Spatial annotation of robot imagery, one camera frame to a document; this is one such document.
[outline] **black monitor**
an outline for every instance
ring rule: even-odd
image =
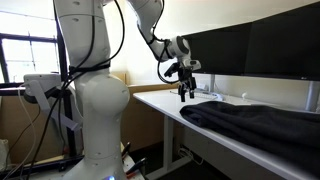
[[[320,80],[320,3],[252,23],[246,76]]]
[[[251,23],[183,36],[191,58],[201,62],[195,73],[243,75]]]

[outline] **table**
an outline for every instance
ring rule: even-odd
[[[178,161],[172,162],[172,138],[174,120],[285,179],[318,179],[312,174],[301,170],[300,168],[286,162],[276,155],[235,141],[212,130],[200,128],[186,121],[179,113],[180,109],[183,106],[202,103],[205,101],[209,101],[209,99],[200,97],[190,99],[188,96],[186,96],[186,102],[181,102],[180,96],[178,96],[174,92],[176,92],[176,90],[161,90],[133,94],[136,99],[162,112],[165,115],[163,159],[164,165],[161,169],[148,174],[148,179],[157,179],[189,162],[189,160],[186,158],[182,158]],[[224,101],[234,105],[268,105],[267,103],[252,100],[243,100],[242,98],[232,96],[225,96]]]

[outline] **window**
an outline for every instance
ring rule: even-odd
[[[56,36],[55,20],[0,12],[5,82],[23,82],[25,74],[59,72]]]

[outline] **black cloth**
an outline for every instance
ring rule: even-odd
[[[276,154],[320,178],[320,115],[218,101],[187,105],[187,121]]]

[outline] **desk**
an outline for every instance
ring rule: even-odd
[[[190,99],[186,96],[186,102],[180,101],[180,96],[171,93],[171,90],[152,91],[135,93],[133,96],[152,108],[162,112],[164,118],[164,166],[163,168],[147,175],[149,179],[157,179],[170,171],[186,164],[187,159],[180,159],[172,162],[172,137],[173,137],[173,120],[193,129],[194,131],[206,136],[222,146],[232,150],[233,152],[245,157],[246,159],[268,169],[269,171],[283,177],[285,179],[318,179],[312,174],[301,170],[300,168],[286,162],[271,153],[240,143],[226,136],[218,134],[212,130],[200,128],[186,121],[179,113],[180,109],[185,105],[198,104],[209,99],[196,97]],[[225,97],[225,102],[234,105],[250,105],[250,104],[266,104],[258,101],[242,100],[232,96]]]

